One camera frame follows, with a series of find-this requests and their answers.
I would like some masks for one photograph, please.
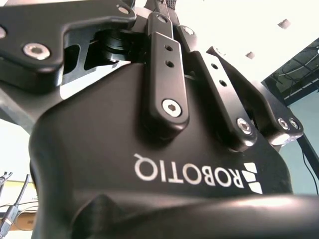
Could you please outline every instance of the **silver screw head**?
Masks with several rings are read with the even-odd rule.
[[[194,31],[192,29],[190,29],[189,27],[185,26],[184,27],[184,31],[188,34],[188,35],[194,35]]]
[[[251,134],[252,129],[250,125],[242,118],[237,119],[237,125],[244,134]]]
[[[0,39],[5,38],[6,31],[0,26]]]
[[[23,52],[25,55],[37,60],[44,60],[50,56],[49,49],[39,43],[26,44],[23,48]]]
[[[289,129],[289,126],[288,124],[286,123],[286,121],[284,121],[282,118],[279,118],[278,119],[278,123],[280,124],[280,126],[285,129],[285,130],[288,130]]]
[[[176,101],[166,99],[163,101],[162,107],[164,111],[172,117],[178,117],[181,115],[181,108]]]
[[[299,125],[296,123],[296,121],[294,121],[293,119],[289,119],[289,122],[294,128],[299,129]]]
[[[128,11],[125,7],[123,6],[120,6],[120,5],[117,5],[118,7],[118,10],[121,12],[121,13],[124,13],[124,14],[129,14],[130,11]]]

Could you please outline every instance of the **blue wall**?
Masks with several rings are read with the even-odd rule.
[[[313,148],[319,154],[319,94],[313,92],[290,106],[295,116],[302,122],[305,134]],[[283,146],[280,155],[285,160],[292,178],[295,194],[316,194],[314,180],[303,162],[303,155],[299,144],[294,141]]]

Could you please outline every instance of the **robotiq logo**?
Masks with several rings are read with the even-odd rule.
[[[182,175],[177,174],[177,165],[175,162],[171,162],[170,166],[165,165],[163,160],[160,160],[159,166],[153,160],[134,154],[137,158],[135,162],[134,170],[136,175],[143,181],[153,181],[158,176],[163,183],[189,183],[192,185],[198,185],[205,183],[208,186],[216,186],[216,184],[222,187],[230,187],[235,185],[237,188],[244,188],[243,181],[239,170],[225,169],[217,167],[212,169],[211,166],[197,167],[194,164],[187,163],[182,168]],[[261,185],[256,181],[257,168],[255,163],[244,163],[246,170],[241,170],[242,175],[248,183],[251,191],[259,194],[263,194]],[[167,177],[169,170],[172,177]]]

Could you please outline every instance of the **black bracket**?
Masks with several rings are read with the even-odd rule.
[[[261,83],[247,80],[213,47],[207,52],[219,58],[240,100],[253,113],[256,127],[270,144],[286,144],[303,135],[301,122]]]
[[[186,26],[177,27],[185,52],[187,72],[194,71],[199,80],[207,83],[217,115],[218,134],[232,150],[244,151],[257,141],[256,129],[241,104],[235,89],[217,57],[198,50],[197,36]]]
[[[63,74],[63,49],[74,44],[72,31],[83,29],[87,44],[95,32],[128,29],[135,13],[120,0],[59,2],[0,8],[0,79],[30,92],[44,93],[59,86]],[[41,44],[44,59],[27,56],[27,44]],[[43,49],[30,47],[35,54]]]
[[[169,139],[189,121],[180,44],[172,38],[171,21],[160,13],[149,15],[147,35],[150,48],[144,125],[158,137]]]

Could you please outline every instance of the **screw hole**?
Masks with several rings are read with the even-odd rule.
[[[171,47],[168,46],[168,45],[165,45],[165,49],[166,49],[167,51],[173,51],[173,48],[171,48]]]
[[[165,61],[165,64],[166,64],[168,67],[171,67],[171,68],[174,67],[174,64],[173,64],[171,61]]]
[[[31,48],[31,52],[34,54],[41,54],[43,51],[39,47],[34,47],[34,48]]]
[[[224,81],[222,81],[222,80],[220,80],[219,83],[220,83],[222,86],[224,86],[224,87],[227,86],[226,82],[224,82]]]
[[[156,16],[158,18],[158,20],[160,20],[161,22],[167,23],[167,19],[161,15],[157,15]]]
[[[125,7],[121,6],[121,5],[117,5],[116,6],[118,8],[118,10],[121,12],[121,13],[124,13],[124,14],[129,14],[130,11],[127,10]]]
[[[211,66],[212,66],[214,69],[218,70],[218,66],[216,66],[215,64],[212,63]]]

